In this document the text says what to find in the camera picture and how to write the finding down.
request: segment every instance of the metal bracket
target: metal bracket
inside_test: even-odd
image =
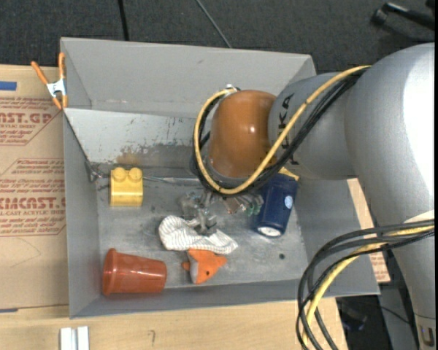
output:
[[[89,350],[89,327],[61,328],[60,350]]]

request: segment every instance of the yellow cable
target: yellow cable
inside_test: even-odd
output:
[[[420,228],[408,228],[406,230],[395,231],[395,232],[387,233],[387,235],[390,235],[390,236],[410,235],[410,234],[426,232],[428,230],[433,230],[433,229],[434,229],[434,225],[429,225],[429,226],[420,227]],[[370,245],[364,245],[364,246],[361,246],[360,248],[358,248],[357,250],[355,250],[354,252],[352,252],[350,254],[357,254],[359,252],[367,252],[369,250],[376,249],[377,247],[385,245],[385,244],[387,244],[387,242],[376,242],[376,243],[373,243],[373,244],[370,244]],[[316,308],[318,307],[318,304],[319,304],[321,298],[323,297],[323,295],[325,294],[326,290],[329,288],[329,286],[332,284],[332,282],[335,280],[335,278],[349,264],[351,264],[358,257],[360,257],[360,256],[356,255],[355,257],[352,257],[352,258],[349,258],[349,259],[341,261],[340,263],[338,263],[334,267],[334,269],[323,280],[323,282],[321,283],[320,287],[315,292],[315,296],[312,299],[312,301],[310,303],[310,307],[308,308],[308,311],[307,311],[307,322],[308,322],[309,326],[312,323],[313,315],[315,314]],[[303,333],[302,339],[303,339],[305,345],[307,345],[308,344],[307,332]]]
[[[284,174],[284,175],[287,175],[287,176],[290,176],[291,178],[294,178],[296,181],[298,181],[299,179],[300,179],[300,176],[299,175],[295,175],[294,173],[291,173],[287,168],[285,168],[285,167],[282,167],[280,170],[279,170],[279,174]]]
[[[221,187],[217,182],[215,182],[215,180],[209,175],[209,173],[207,172],[207,169],[204,167],[203,161],[201,159],[201,152],[199,150],[199,125],[201,122],[201,118],[206,110],[206,108],[219,96],[221,95],[225,95],[226,93],[230,93],[229,90],[223,90],[220,91],[219,93],[216,93],[215,95],[213,95],[211,98],[209,98],[206,103],[204,103],[203,107],[201,108],[198,117],[196,118],[196,124],[195,124],[195,129],[193,132],[193,139],[195,141],[195,156],[196,156],[196,161],[198,162],[198,166],[199,166],[199,170],[201,171],[201,173],[203,174],[204,178],[207,180],[207,182],[211,185],[211,187],[213,187],[215,190],[217,190],[219,193],[223,193],[225,195],[234,195],[238,192],[241,192],[243,190],[245,190],[246,188],[248,188],[252,183],[254,183],[254,181],[256,180],[256,178],[261,174],[261,172],[263,172],[263,170],[266,168],[267,164],[269,163],[269,161],[274,157],[275,152],[279,149],[280,145],[282,144],[282,142],[284,141],[285,137],[289,134],[289,132],[291,131],[293,125],[295,124],[295,122],[300,118],[301,114],[304,112],[304,110],[307,108],[308,105],[310,105],[322,92],[324,92],[326,89],[328,89],[329,87],[331,87],[334,83],[348,77],[349,75],[365,69],[369,66],[358,66],[346,71],[343,71],[339,74],[337,74],[336,76],[332,77],[330,80],[328,80],[327,82],[325,82],[324,84],[322,84],[314,93],[312,93],[312,95],[310,95],[309,98],[307,98],[307,100],[297,109],[297,111],[295,112],[295,114],[292,116],[292,118],[289,120],[289,123],[287,124],[287,126],[284,128],[284,130],[282,131],[282,133],[279,135],[279,137],[277,138],[276,142],[274,143],[274,145],[272,146],[272,148],[270,149],[270,151],[268,152],[267,156],[264,158],[264,160],[260,163],[259,167],[255,170],[255,172],[253,172],[253,174],[243,183],[241,183],[241,185],[239,185],[238,187],[235,188],[231,188],[231,189],[227,189],[227,188],[223,188]]]

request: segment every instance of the black floor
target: black floor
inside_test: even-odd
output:
[[[390,15],[370,22],[386,1],[431,14],[426,0],[201,0],[234,48],[305,53],[318,73],[373,64],[434,32]],[[124,0],[131,41],[225,47],[195,0]],[[117,0],[0,0],[0,63],[56,65],[62,36],[123,40]],[[367,319],[347,332],[352,350],[389,349],[376,305],[361,305]]]

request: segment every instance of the gray bin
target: gray bin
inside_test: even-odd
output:
[[[181,214],[179,196],[201,191],[188,170],[196,114],[228,83],[277,95],[288,83],[315,74],[311,57],[68,38],[61,40],[61,50],[69,95],[64,149],[70,317],[293,300],[319,247],[360,228],[347,182],[301,180],[283,237],[254,233],[244,214],[222,217],[218,227],[239,248],[213,279],[192,284],[180,266],[186,253],[166,251],[157,227],[167,215]],[[108,180],[90,182],[85,161],[107,173],[119,163],[140,166],[151,178],[144,180],[142,206],[109,207]],[[156,179],[166,177],[171,182]],[[102,265],[111,247],[163,260],[164,291],[103,296]],[[376,293],[368,257],[351,265],[328,291],[332,296]]]

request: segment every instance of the blue can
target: blue can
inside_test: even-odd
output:
[[[261,189],[264,203],[252,223],[252,229],[266,237],[280,237],[287,228],[298,182],[285,174],[274,175]]]

